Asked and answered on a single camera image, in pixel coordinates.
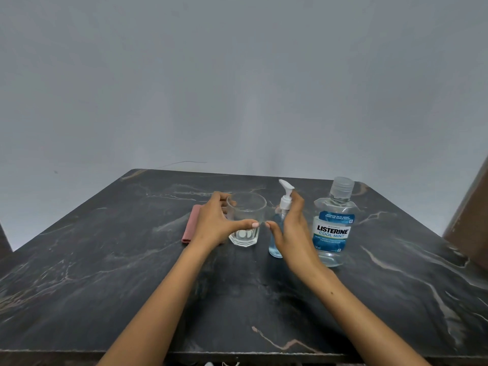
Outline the person's right hand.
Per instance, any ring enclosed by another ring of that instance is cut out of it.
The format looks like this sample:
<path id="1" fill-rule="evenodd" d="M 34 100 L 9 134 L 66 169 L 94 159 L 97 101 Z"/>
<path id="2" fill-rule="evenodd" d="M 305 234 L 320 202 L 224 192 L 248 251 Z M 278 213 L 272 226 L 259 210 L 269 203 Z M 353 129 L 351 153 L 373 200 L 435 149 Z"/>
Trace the person's right hand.
<path id="1" fill-rule="evenodd" d="M 284 220 L 283 246 L 277 246 L 289 269 L 303 282 L 309 284 L 324 268 L 313 246 L 308 224 L 303 216 L 303 198 L 294 190 L 292 205 Z"/>

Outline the person's left hand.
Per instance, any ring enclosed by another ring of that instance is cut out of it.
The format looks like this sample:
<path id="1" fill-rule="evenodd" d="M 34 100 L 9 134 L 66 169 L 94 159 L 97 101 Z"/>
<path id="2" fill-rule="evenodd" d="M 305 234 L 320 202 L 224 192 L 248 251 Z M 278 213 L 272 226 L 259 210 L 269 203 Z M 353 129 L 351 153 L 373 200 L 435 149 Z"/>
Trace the person's left hand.
<path id="1" fill-rule="evenodd" d="M 187 248 L 208 254 L 232 233 L 259 227 L 259 222 L 253 219 L 230 221 L 226 218 L 223 208 L 227 207 L 229 196 L 230 194 L 215 191 L 202 206 L 193 238 Z"/>

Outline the clear drinking glass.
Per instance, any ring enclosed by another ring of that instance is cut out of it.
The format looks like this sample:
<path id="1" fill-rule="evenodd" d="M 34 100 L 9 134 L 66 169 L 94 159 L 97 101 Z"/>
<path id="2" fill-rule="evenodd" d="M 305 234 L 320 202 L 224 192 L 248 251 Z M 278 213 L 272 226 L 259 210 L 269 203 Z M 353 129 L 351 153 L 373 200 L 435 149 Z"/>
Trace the clear drinking glass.
<path id="1" fill-rule="evenodd" d="M 267 201 L 253 192 L 236 192 L 227 198 L 226 218 L 230 221 L 253 219 L 259 226 L 265 219 Z M 229 236 L 229 240 L 236 246 L 250 247 L 257 243 L 260 227 L 241 229 Z"/>

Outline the clear pump bottle blue liquid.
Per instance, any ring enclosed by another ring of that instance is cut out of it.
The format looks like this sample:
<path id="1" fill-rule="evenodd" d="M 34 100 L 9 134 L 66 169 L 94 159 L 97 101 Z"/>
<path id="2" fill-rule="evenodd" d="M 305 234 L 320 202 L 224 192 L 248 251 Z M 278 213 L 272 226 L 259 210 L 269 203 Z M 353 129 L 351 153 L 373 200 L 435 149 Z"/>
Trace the clear pump bottle blue liquid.
<path id="1" fill-rule="evenodd" d="M 279 183 L 284 188 L 284 195 L 282 196 L 279 205 L 275 209 L 275 214 L 272 218 L 272 221 L 274 221 L 277 224 L 277 226 L 280 229 L 280 232 L 283 233 L 284 220 L 291 208 L 292 205 L 291 194 L 295 188 L 288 181 L 284 179 L 279 179 Z M 276 246 L 276 241 L 273 233 L 271 233 L 270 236 L 268 252 L 274 258 L 283 258 Z"/>

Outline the person's left forearm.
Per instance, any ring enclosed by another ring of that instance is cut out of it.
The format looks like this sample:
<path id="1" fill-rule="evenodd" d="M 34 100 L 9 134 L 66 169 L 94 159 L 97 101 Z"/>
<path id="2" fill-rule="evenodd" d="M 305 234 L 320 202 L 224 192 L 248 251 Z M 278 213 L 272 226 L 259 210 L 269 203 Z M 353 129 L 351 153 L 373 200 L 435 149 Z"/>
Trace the person's left forearm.
<path id="1" fill-rule="evenodd" d="M 97 366 L 162 366 L 195 280 L 218 245 L 192 241 Z"/>

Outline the person's right forearm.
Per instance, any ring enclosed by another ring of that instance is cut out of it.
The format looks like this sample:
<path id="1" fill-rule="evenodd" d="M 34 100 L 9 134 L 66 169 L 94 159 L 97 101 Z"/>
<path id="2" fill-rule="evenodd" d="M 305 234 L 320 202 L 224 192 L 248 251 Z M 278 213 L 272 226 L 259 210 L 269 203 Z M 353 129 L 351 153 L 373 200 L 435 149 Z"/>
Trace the person's right forearm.
<path id="1" fill-rule="evenodd" d="M 430 364 L 321 263 L 300 264 L 300 277 L 345 332 L 367 366 Z"/>

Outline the folded pink cloth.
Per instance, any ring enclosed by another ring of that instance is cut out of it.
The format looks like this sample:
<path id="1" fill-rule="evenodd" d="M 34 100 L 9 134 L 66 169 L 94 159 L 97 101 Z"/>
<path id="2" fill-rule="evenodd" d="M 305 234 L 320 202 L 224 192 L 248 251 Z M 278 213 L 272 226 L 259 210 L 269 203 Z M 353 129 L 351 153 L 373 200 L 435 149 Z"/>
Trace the folded pink cloth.
<path id="1" fill-rule="evenodd" d="M 194 205 L 181 241 L 213 249 L 228 236 L 226 220 L 219 202 Z"/>

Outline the blue label mouthwash bottle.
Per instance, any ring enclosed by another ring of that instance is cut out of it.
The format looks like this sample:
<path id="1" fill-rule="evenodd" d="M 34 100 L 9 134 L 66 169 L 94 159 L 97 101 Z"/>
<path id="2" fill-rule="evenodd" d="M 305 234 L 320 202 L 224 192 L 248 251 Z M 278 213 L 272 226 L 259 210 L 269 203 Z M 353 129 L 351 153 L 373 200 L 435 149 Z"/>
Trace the blue label mouthwash bottle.
<path id="1" fill-rule="evenodd" d="M 354 185 L 350 178 L 336 177 L 328 196 L 314 201 L 312 243 L 321 262 L 329 268 L 342 265 L 346 241 L 359 211 L 351 201 Z"/>

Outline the brown wooden furniture panel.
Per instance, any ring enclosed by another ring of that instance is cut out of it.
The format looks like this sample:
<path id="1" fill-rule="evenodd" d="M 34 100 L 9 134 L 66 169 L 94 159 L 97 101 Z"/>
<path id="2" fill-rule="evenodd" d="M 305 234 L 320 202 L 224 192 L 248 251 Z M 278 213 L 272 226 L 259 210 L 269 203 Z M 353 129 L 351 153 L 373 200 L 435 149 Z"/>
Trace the brown wooden furniture panel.
<path id="1" fill-rule="evenodd" d="M 488 156 L 445 229 L 443 238 L 488 271 Z"/>

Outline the dark furniture edge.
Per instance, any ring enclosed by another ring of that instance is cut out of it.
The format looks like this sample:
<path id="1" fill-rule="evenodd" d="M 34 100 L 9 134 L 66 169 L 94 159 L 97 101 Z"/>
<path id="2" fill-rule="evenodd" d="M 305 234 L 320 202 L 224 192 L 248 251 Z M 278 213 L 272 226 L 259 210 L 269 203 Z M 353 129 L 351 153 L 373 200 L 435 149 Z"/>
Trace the dark furniture edge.
<path id="1" fill-rule="evenodd" d="M 13 250 L 8 242 L 7 236 L 0 223 L 0 260 L 13 253 Z"/>

